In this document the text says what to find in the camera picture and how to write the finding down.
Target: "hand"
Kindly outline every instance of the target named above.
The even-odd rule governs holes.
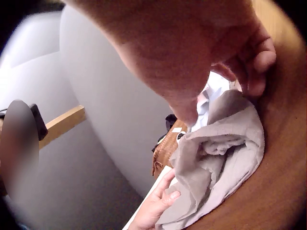
[[[258,98],[275,63],[251,0],[66,0],[101,28],[128,69],[192,126],[210,70]]]
[[[165,194],[165,189],[169,187],[174,177],[175,170],[172,169],[162,178],[155,190],[142,204],[133,222],[129,226],[129,230],[155,229],[155,223],[159,220],[162,213],[180,196],[180,192],[178,191],[169,195]]]

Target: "gray fabric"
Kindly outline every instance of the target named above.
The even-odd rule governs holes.
[[[264,152],[264,132],[253,104],[228,90],[209,108],[208,125],[184,135],[170,158],[181,196],[156,223],[183,229],[216,208],[253,174]]]

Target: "white fabric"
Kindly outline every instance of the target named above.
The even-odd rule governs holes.
[[[209,104],[227,90],[229,90],[229,81],[217,73],[210,72],[208,82],[201,92],[204,99],[197,103],[198,119],[196,124],[191,127],[191,132],[207,125]]]

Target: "white wall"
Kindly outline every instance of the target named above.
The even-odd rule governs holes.
[[[93,23],[68,6],[60,23],[60,53],[107,153],[145,196],[154,182],[151,149],[166,132],[169,106],[128,71]]]
[[[51,23],[57,23],[58,29],[59,17]],[[33,20],[35,25],[43,23],[44,16]],[[51,30],[46,29],[48,23],[44,30],[42,25],[28,28],[32,28],[31,34],[20,33],[10,42],[11,47],[15,43],[20,50],[27,50],[23,58],[13,48],[4,52],[0,108],[8,107],[14,99],[36,103],[47,123],[79,102],[66,79],[58,50],[55,52],[55,46],[43,49],[59,39],[53,36],[58,34],[55,26],[50,26]],[[38,37],[48,39],[33,46]],[[40,229],[120,229],[140,202],[140,196],[106,154],[90,122],[84,121],[40,151],[37,177],[18,205]]]

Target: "wooden surface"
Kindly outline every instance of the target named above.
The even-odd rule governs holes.
[[[84,107],[77,107],[67,111],[56,119],[46,124],[48,134],[39,142],[39,149],[45,147],[51,141],[68,132],[82,121],[86,120]]]
[[[258,105],[264,158],[237,192],[188,230],[291,229],[306,207],[306,44],[272,2],[254,6],[277,53]]]

